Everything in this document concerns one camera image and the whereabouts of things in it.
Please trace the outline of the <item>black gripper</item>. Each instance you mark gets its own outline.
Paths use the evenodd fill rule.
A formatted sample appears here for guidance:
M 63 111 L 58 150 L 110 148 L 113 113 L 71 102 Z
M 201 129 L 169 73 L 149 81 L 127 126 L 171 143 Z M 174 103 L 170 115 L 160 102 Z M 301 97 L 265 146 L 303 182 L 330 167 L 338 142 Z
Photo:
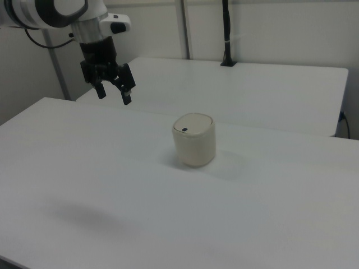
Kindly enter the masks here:
M 136 83 L 129 65 L 117 64 L 113 38 L 110 36 L 94 43 L 80 43 L 80 47 L 84 55 L 84 60 L 80 63 L 84 80 L 93 86 L 98 98 L 106 97 L 102 81 L 114 81 L 113 84 L 119 89 L 124 105 L 131 103 L 131 90 Z

